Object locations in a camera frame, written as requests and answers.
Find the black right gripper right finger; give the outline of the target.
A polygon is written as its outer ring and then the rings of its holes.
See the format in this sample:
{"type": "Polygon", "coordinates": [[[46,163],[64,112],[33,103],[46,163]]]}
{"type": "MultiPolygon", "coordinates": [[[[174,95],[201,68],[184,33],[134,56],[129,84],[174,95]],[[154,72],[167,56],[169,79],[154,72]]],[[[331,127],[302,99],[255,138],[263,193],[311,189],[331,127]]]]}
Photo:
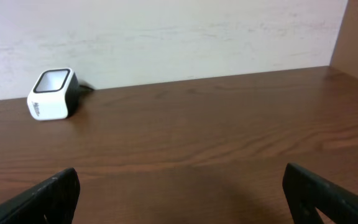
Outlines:
{"type": "Polygon", "coordinates": [[[285,168],[282,187],[295,223],[322,223],[322,212],[334,223],[358,223],[358,195],[298,164],[285,168]]]}

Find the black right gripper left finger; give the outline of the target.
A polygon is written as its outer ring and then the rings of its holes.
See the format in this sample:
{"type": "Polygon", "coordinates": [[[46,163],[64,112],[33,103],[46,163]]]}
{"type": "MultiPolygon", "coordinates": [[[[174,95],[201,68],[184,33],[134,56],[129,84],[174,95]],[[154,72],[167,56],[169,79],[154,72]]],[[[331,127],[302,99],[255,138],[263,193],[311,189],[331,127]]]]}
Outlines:
{"type": "Polygon", "coordinates": [[[67,168],[0,204],[0,223],[71,223],[80,194],[74,168],[67,168]]]}

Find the white barcode scanner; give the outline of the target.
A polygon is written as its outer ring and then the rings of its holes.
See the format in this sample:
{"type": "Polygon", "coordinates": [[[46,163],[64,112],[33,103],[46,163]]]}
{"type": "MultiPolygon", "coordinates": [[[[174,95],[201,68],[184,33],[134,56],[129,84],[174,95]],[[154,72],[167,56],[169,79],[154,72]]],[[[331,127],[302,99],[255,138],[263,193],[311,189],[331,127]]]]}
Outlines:
{"type": "Polygon", "coordinates": [[[38,121],[65,119],[79,102],[80,84],[71,68],[44,71],[27,96],[31,116],[38,121]]]}

